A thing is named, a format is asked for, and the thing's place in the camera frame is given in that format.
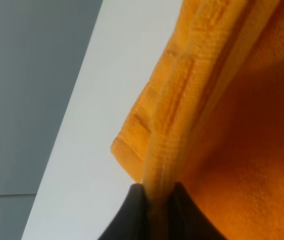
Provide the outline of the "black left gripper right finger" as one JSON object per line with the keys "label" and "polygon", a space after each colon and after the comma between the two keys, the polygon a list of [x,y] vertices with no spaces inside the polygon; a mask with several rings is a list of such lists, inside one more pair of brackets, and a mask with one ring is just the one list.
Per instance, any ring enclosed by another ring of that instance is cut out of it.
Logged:
{"label": "black left gripper right finger", "polygon": [[225,240],[177,182],[167,201],[169,240]]}

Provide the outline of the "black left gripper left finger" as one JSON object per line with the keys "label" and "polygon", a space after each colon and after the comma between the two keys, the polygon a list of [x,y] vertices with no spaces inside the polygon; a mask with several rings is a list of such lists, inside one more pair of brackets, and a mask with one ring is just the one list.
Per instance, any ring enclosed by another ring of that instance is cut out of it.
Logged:
{"label": "black left gripper left finger", "polygon": [[143,185],[132,184],[119,211],[99,237],[100,240],[147,240],[148,201]]}

